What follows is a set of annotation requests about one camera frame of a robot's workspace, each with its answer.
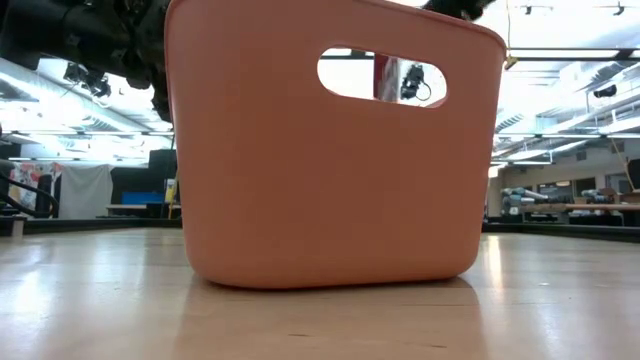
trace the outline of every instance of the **wooden floor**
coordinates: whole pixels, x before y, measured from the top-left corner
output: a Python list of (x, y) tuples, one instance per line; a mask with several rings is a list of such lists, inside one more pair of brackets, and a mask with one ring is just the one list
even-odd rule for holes
[(252, 292), (179, 230), (0, 240), (0, 359), (638, 359), (640, 246), (486, 236), (460, 279)]

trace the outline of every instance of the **ceiling light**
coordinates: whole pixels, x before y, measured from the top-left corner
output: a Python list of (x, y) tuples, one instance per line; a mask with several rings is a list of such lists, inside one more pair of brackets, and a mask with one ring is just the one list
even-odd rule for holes
[(140, 131), (84, 131), (84, 135), (113, 135), (113, 136), (134, 136), (141, 135)]
[(78, 135), (77, 131), (68, 130), (25, 130), (25, 131), (6, 131), (12, 135), (57, 135), (57, 136), (73, 136)]
[(149, 135), (149, 136), (173, 136), (174, 132), (173, 131), (151, 131), (151, 132), (143, 132), (142, 135)]
[(573, 142), (570, 144), (566, 144), (566, 145), (562, 145), (560, 147), (557, 147), (553, 150), (551, 150), (552, 152), (563, 152), (563, 151), (567, 151), (567, 150), (571, 150), (573, 148), (576, 148), (580, 145), (584, 145), (587, 143), (587, 140), (582, 140), (582, 141), (577, 141), (577, 142)]
[(515, 161), (512, 165), (553, 165), (551, 161)]
[(524, 160), (543, 155), (547, 150), (525, 150), (509, 156), (508, 160)]
[(511, 49), (511, 56), (515, 58), (614, 58), (618, 54), (618, 50), (609, 50), (609, 49), (586, 49), (586, 50), (576, 50), (576, 49)]
[(610, 139), (640, 139), (640, 134), (611, 134)]
[(601, 138), (599, 134), (543, 134), (546, 139), (597, 139)]
[(511, 133), (499, 133), (495, 134), (495, 137), (501, 139), (509, 139), (509, 138), (532, 138), (535, 137), (535, 134), (511, 134)]

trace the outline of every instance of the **pipe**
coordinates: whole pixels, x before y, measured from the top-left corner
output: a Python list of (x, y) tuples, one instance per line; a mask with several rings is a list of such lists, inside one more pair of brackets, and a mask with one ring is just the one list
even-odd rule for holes
[[(610, 81), (613, 77), (620, 74), (621, 72), (640, 67), (640, 64), (633, 61), (612, 61), (607, 63), (606, 65), (602, 65), (600, 63), (591, 63), (591, 62), (577, 62), (567, 66), (562, 70), (561, 78), (569, 78), (572, 77), (570, 75), (566, 75), (569, 72), (573, 72), (574, 74), (579, 74), (578, 78), (573, 81), (563, 81), (560, 80), (556, 83), (549, 92), (551, 94), (554, 93), (554, 89), (561, 93), (576, 93), (578, 91), (589, 91), (592, 89), (597, 89), (598, 87), (603, 86), (606, 82)], [(550, 96), (549, 100), (556, 99), (556, 101), (562, 101), (561, 96)], [(540, 107), (536, 109), (534, 112), (537, 114), (553, 111), (561, 107), (554, 106), (553, 101), (540, 101)], [(511, 112), (505, 116), (500, 116), (500, 118), (496, 121), (496, 132), (500, 132), (505, 130), (506, 128), (513, 126), (519, 123), (525, 117), (518, 112)]]
[[(578, 125), (580, 123), (588, 121), (588, 120), (590, 120), (590, 119), (592, 119), (592, 118), (594, 118), (596, 116), (608, 113), (608, 112), (610, 112), (612, 110), (624, 111), (624, 110), (626, 110), (628, 108), (633, 107), (638, 101), (640, 101), (640, 94), (632, 95), (632, 96), (630, 96), (630, 97), (628, 97), (626, 99), (623, 99), (623, 100), (620, 100), (620, 101), (618, 101), (616, 103), (613, 103), (611, 105), (602, 107), (602, 108), (600, 108), (600, 109), (598, 109), (596, 111), (593, 111), (591, 113), (578, 116), (578, 117), (576, 117), (574, 119), (567, 120), (567, 121), (562, 122), (562, 123), (560, 123), (558, 125), (555, 125), (555, 126), (552, 126), (550, 128), (547, 128), (545, 132), (553, 134), (553, 133), (556, 133), (556, 132), (568, 130), (568, 129), (570, 129), (570, 128), (572, 128), (572, 127), (574, 127), (574, 126), (576, 126), (576, 125)], [(503, 157), (509, 156), (514, 151), (517, 151), (518, 149), (520, 149), (520, 144), (522, 144), (524, 142), (527, 142), (529, 140), (531, 140), (531, 139), (526, 139), (526, 140), (523, 140), (523, 141), (514, 142), (514, 143), (509, 144), (505, 148), (499, 149), (499, 150), (503, 151), (501, 156), (503, 156)], [(565, 140), (559, 140), (559, 139), (545, 139), (545, 141), (546, 140), (549, 140), (550, 142), (544, 142), (544, 143), (543, 142), (539, 142), (539, 143), (537, 143), (537, 144), (540, 144), (540, 148), (546, 149), (546, 148), (549, 147), (549, 145), (551, 145), (551, 146), (560, 145), (560, 143), (565, 143), (566, 142)], [(531, 146), (528, 146), (529, 150), (537, 150), (538, 149), (537, 144), (533, 144)]]
[(153, 130), (114, 110), (98, 106), (90, 99), (72, 91), (73, 89), (64, 88), (33, 71), (2, 58), (0, 58), (0, 79), (38, 98), (41, 103), (55, 105), (69, 112), (78, 108), (91, 112), (100, 120), (120, 131)]

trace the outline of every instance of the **pink plastic bin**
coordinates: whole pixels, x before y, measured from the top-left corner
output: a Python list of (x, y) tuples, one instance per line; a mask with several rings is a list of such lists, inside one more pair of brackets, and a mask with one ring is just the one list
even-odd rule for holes
[[(434, 64), (434, 109), (346, 98), (336, 46)], [(503, 41), (383, 0), (174, 0), (166, 25), (195, 271), (252, 288), (432, 280), (475, 260)]]

